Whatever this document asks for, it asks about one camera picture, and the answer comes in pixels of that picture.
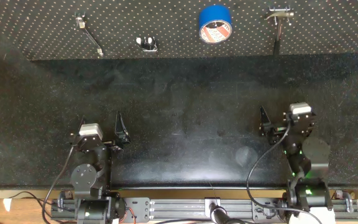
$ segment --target blue tape roll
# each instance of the blue tape roll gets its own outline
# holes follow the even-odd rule
[[[227,40],[232,32],[230,11],[220,5],[203,9],[199,18],[200,38],[209,44]]]

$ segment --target wooden surface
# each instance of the wooden surface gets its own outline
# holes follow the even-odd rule
[[[41,207],[34,199],[13,199],[11,203],[11,211],[7,212],[5,211],[2,199],[0,199],[0,223],[43,223]],[[358,222],[338,223],[358,224]]]

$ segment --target pegboard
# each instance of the pegboard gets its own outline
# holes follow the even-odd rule
[[[233,33],[218,45],[198,35],[201,10],[214,4],[232,16]],[[99,58],[76,29],[74,14],[85,11],[103,58],[271,55],[276,27],[264,19],[269,6],[295,12],[291,26],[283,23],[281,54],[358,52],[355,0],[0,0],[0,32],[29,60]],[[148,35],[158,42],[156,54],[142,52],[135,42]]]

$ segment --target red and white label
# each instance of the red and white label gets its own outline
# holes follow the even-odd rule
[[[216,44],[229,38],[231,34],[230,24],[224,21],[213,21],[213,22],[223,22],[224,25],[217,28],[208,28],[204,26],[200,30],[201,39],[209,44]]]

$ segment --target tape label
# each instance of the tape label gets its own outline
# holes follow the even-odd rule
[[[231,26],[226,21],[212,21],[200,30],[200,37],[209,44],[216,44],[229,38]]]

